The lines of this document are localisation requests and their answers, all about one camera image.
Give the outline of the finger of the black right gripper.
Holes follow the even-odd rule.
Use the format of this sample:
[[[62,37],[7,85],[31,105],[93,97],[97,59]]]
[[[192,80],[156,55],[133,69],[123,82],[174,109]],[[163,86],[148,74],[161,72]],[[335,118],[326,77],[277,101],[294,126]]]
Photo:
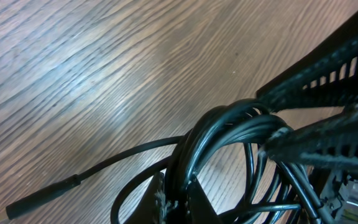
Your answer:
[[[358,106],[275,137],[263,149],[276,162],[345,170],[358,179]]]

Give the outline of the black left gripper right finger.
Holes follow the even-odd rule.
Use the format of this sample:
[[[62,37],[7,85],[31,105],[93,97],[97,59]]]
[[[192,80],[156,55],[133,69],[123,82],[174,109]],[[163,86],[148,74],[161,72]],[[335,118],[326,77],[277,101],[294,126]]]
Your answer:
[[[273,112],[358,103],[358,11],[256,97]]]

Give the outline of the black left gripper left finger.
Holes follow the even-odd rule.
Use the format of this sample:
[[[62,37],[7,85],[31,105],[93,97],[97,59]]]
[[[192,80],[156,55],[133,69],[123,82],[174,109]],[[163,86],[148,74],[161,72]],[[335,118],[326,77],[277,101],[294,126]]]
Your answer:
[[[152,177],[147,190],[126,224],[214,224],[219,217],[196,177],[190,180],[179,200],[165,195],[164,173]]]

